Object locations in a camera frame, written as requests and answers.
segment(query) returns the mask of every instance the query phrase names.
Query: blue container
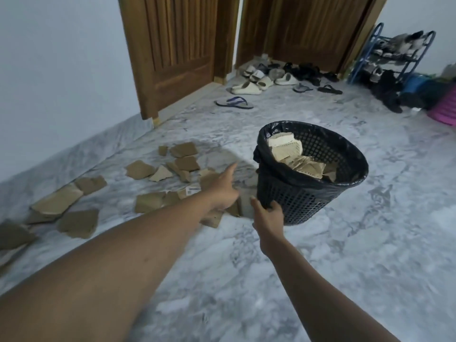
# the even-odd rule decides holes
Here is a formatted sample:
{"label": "blue container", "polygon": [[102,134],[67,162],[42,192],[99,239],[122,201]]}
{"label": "blue container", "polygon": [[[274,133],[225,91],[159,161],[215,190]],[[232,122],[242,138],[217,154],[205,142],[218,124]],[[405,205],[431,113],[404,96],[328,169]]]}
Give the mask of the blue container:
{"label": "blue container", "polygon": [[423,74],[412,74],[412,76],[405,83],[402,92],[417,92],[419,87],[428,80],[430,80],[430,78]]}

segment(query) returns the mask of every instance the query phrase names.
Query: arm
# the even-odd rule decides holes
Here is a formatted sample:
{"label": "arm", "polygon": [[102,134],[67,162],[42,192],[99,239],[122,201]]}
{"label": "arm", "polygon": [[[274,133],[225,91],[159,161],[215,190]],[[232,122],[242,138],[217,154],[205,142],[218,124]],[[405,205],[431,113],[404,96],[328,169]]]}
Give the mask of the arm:
{"label": "arm", "polygon": [[86,242],[0,297],[4,341],[123,341],[202,217],[231,206],[231,165],[204,192]]}
{"label": "arm", "polygon": [[353,301],[320,276],[284,236],[282,208],[265,210],[251,198],[254,227],[309,338],[320,341],[399,342]]}

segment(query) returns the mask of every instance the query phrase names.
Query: hand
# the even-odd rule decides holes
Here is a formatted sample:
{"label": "hand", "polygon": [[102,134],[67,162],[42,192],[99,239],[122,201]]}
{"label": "hand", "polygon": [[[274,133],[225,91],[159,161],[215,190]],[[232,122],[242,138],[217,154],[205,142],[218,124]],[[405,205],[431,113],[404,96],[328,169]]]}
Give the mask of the hand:
{"label": "hand", "polygon": [[228,166],[208,186],[207,192],[211,194],[214,209],[227,209],[239,197],[239,192],[233,188],[233,173],[237,165],[237,163],[233,163]]}
{"label": "hand", "polygon": [[272,201],[271,210],[268,211],[255,197],[250,198],[250,204],[254,208],[253,226],[259,235],[259,246],[261,251],[267,255],[271,241],[285,240],[282,207],[276,201]]}

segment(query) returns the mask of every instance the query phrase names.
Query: pink basket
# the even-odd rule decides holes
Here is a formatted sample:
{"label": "pink basket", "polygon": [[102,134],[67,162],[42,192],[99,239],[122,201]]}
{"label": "pink basket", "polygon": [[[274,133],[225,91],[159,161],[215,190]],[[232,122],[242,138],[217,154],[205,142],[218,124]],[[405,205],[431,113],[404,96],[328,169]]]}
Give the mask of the pink basket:
{"label": "pink basket", "polygon": [[431,119],[456,126],[456,86],[428,113]]}

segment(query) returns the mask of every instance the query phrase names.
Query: black wastebasket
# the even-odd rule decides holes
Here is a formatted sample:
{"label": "black wastebasket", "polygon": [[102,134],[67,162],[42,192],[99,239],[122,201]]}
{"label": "black wastebasket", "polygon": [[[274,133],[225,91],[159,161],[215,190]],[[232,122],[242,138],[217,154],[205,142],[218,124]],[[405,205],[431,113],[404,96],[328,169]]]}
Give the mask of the black wastebasket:
{"label": "black wastebasket", "polygon": [[[293,132],[302,143],[302,154],[323,163],[337,162],[335,182],[315,179],[277,162],[267,139],[276,133]],[[259,163],[257,197],[263,207],[271,201],[283,209],[285,224],[307,221],[348,188],[362,183],[369,166],[359,149],[336,132],[299,121],[277,121],[264,126],[257,140],[254,160]]]}

